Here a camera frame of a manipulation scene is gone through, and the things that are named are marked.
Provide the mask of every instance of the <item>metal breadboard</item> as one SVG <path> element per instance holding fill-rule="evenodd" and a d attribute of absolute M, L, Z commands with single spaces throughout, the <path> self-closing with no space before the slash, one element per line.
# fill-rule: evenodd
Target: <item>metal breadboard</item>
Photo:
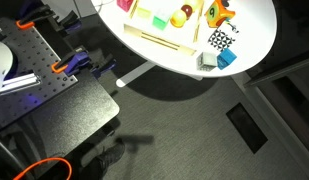
<path fill-rule="evenodd" d="M 51 65 L 60 60 L 35 27 L 19 30 L 15 21 L 0 18 L 0 28 L 7 35 L 5 43 L 18 59 L 17 72 L 33 70 L 42 84 L 0 96 L 0 129 L 40 106 L 77 82 L 74 76 L 55 74 Z"/>

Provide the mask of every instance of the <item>white round table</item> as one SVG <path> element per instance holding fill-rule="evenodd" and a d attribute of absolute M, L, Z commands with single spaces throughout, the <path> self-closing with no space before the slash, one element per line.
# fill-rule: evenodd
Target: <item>white round table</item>
<path fill-rule="evenodd" d="M 231 23 L 238 27 L 240 33 L 230 49 L 237 59 L 223 70 L 214 68 L 210 72 L 200 71 L 197 69 L 196 58 L 202 53 L 203 47 L 198 45 L 193 56 L 186 56 L 178 51 L 126 34 L 124 20 L 127 13 L 117 6 L 116 0 L 107 0 L 111 1 L 110 3 L 105 1 L 92 0 L 92 3 L 106 26 L 124 45 L 148 61 L 119 79 L 117 85 L 120 87 L 155 65 L 196 79 L 240 73 L 255 66 L 267 55 L 276 36 L 277 20 L 272 0 L 231 0 L 230 8 L 236 12 Z M 213 2 L 214 0 L 204 1 L 208 6 Z"/>

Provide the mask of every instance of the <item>red ball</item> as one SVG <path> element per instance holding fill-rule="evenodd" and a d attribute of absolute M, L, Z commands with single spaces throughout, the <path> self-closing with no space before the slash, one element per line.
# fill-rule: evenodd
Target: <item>red ball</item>
<path fill-rule="evenodd" d="M 182 6 L 181 10 L 185 12 L 187 20 L 191 17 L 191 15 L 193 13 L 192 7 L 190 5 L 187 5 L 187 4 Z"/>

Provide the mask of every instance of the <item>pink block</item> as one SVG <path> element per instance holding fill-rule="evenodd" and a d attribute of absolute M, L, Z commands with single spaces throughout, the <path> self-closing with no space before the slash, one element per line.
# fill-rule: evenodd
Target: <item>pink block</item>
<path fill-rule="evenodd" d="M 128 11 L 133 3 L 133 0 L 116 0 L 117 5 L 124 11 Z"/>

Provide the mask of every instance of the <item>orange cable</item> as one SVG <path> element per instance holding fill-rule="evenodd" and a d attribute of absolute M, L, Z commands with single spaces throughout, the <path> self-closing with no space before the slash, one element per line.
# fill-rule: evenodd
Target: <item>orange cable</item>
<path fill-rule="evenodd" d="M 70 180 L 71 176 L 72 176 L 72 166 L 71 164 L 64 158 L 46 158 L 46 159 L 42 159 L 32 165 L 30 165 L 29 167 L 27 167 L 23 172 L 21 172 L 20 174 L 18 174 L 13 180 L 20 180 L 28 171 L 32 170 L 35 166 L 38 166 L 42 163 L 48 162 L 48 161 L 61 161 L 64 162 L 69 169 L 69 173 L 68 176 L 66 178 L 66 180 Z"/>

